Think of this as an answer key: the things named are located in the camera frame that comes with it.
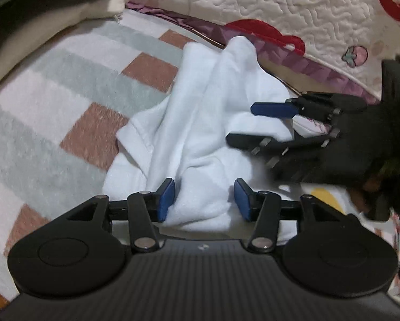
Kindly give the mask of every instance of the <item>white garment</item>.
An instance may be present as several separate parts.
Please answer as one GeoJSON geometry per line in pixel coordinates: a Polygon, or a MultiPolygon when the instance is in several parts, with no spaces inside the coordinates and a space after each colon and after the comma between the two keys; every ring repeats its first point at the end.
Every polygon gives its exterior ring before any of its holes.
{"type": "MultiPolygon", "coordinates": [[[[233,38],[221,52],[190,43],[184,48],[172,94],[136,114],[117,133],[120,153],[105,179],[103,193],[111,200],[141,190],[155,191],[165,178],[176,182],[177,198],[160,231],[186,238],[247,238],[246,223],[234,202],[233,185],[243,178],[254,190],[275,191],[299,199],[314,185],[271,187],[264,161],[230,148],[229,132],[292,139],[291,121],[253,116],[253,102],[284,102],[290,94],[256,61],[253,45],[233,38]]],[[[328,186],[340,204],[347,194],[328,186]]],[[[281,221],[279,244],[296,235],[293,221],[281,221]]]]}

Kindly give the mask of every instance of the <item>plaid fleece blanket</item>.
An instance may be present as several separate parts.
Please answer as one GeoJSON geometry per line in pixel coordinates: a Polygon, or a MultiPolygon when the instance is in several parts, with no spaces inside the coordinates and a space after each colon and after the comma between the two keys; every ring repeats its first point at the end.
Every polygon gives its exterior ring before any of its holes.
{"type": "Polygon", "coordinates": [[[1,300],[17,295],[6,266],[12,245],[101,193],[116,131],[166,97],[193,40],[210,46],[126,10],[63,31],[0,85],[1,300]]]}

